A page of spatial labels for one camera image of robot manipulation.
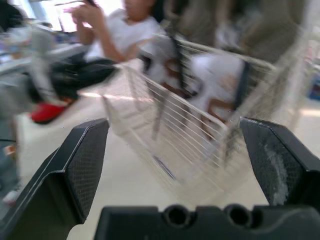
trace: red shoe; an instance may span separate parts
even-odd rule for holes
[[[69,106],[40,103],[38,109],[31,113],[31,119],[37,124],[48,124],[59,117]]]

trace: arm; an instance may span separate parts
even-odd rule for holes
[[[106,28],[105,24],[101,24],[100,27],[94,30],[97,38],[100,39],[103,53],[105,56],[108,56],[113,61],[124,62],[127,60],[126,56],[122,55],[116,48],[114,42],[111,39],[110,33]]]
[[[85,27],[82,21],[76,23],[76,35],[83,45],[91,45],[94,42],[95,34],[91,28]]]

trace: human hand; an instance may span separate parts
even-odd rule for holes
[[[72,20],[75,24],[84,21],[84,8],[83,6],[75,7],[71,12]]]
[[[94,29],[99,29],[105,26],[105,16],[103,11],[97,7],[92,6],[88,1],[84,1],[82,15],[84,20]]]

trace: shoe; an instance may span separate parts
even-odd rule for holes
[[[40,103],[38,109],[31,113],[31,119],[36,124],[49,124],[59,117],[72,103],[67,106],[56,106],[48,103]]]
[[[16,205],[16,201],[19,197],[20,193],[17,190],[10,191],[4,198],[3,203],[9,207],[13,207]]]

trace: white shirt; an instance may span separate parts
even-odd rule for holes
[[[126,19],[127,15],[124,9],[118,9],[105,18],[105,25],[108,28],[113,43],[122,55],[125,55],[132,45],[150,39],[154,34],[162,30],[160,24],[152,16],[134,25],[128,25]],[[93,42],[89,51],[84,56],[87,62],[105,58],[108,57],[104,55],[99,39]]]
[[[243,60],[231,54],[195,55],[191,59],[191,72],[203,81],[204,88],[200,96],[191,100],[191,104],[206,112],[212,98],[233,103],[244,65]],[[223,119],[228,119],[231,114],[224,108],[216,108],[215,113]]]

